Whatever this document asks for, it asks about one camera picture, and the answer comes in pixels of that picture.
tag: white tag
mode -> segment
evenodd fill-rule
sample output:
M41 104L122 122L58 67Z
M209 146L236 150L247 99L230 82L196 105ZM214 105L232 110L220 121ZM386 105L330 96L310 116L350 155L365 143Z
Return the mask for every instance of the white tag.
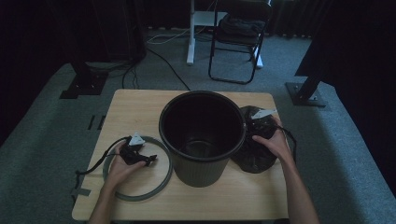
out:
M255 115L253 115L251 118L252 119L261 119L264 118L265 116L274 114L277 110L276 109L261 109L259 110Z
M145 144L145 140L140 137L138 133L135 133L134 136L131 139L131 142L129 142L129 146L137 146L137 145L143 145Z

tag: desk leg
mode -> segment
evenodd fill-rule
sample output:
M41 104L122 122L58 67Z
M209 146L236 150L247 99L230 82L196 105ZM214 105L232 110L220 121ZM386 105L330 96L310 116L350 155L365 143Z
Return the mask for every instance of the desk leg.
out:
M263 64L262 64L262 56L259 55L259 58L257 59L257 68L262 68Z
M195 50L195 38L194 38L194 30L195 30L195 22L194 22L194 0L191 0L191 14L190 14L190 40L189 40L189 52L187 54L187 65L194 64L194 50Z

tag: black curtain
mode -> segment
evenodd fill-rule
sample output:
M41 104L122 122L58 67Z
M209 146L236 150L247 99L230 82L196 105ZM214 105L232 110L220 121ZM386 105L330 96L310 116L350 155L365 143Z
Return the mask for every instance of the black curtain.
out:
M269 35L312 37L317 32L332 0L272 0L273 18L268 25ZM196 10L213 9L213 0L195 0ZM154 29L190 27L189 0L146 0L143 23Z
M66 62L43 0L0 1L0 146Z
M273 0L273 18L267 28L270 35L313 37L332 0Z
M333 0L296 72L334 86L394 195L395 22L394 1Z

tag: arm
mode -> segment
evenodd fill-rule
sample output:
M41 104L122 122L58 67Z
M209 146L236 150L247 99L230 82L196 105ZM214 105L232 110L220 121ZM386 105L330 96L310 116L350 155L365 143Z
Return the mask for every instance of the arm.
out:
M255 135L253 136L253 140L268 147L280 160L286 181L290 223L319 223L315 206L291 156L285 134L280 130L276 130L271 139L265 139Z
M140 161L134 165L127 165L122 157L119 156L122 145L123 144L116 145L117 155L111 164L107 180L100 190L98 201L93 208L90 220L88 222L90 224L110 223L111 208L113 207L113 203L116 199L117 187L126 178L128 178L131 173L146 165L144 161Z

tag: person's right hand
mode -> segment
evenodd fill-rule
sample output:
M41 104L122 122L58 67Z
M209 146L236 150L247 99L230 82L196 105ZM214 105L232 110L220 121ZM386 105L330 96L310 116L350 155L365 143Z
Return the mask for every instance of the person's right hand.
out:
M282 123L279 119L273 118L273 120L276 122L276 125L282 127ZM280 160L292 159L285 134L281 130L277 129L270 139L265 139L258 135L253 135L252 138L254 141L268 147L268 149Z
M111 163L110 171L106 182L111 183L115 187L121 184L131 173L146 165L145 161L137 162L133 165L125 163L124 159L120 156L120 151L125 142L118 143L115 146L116 156Z

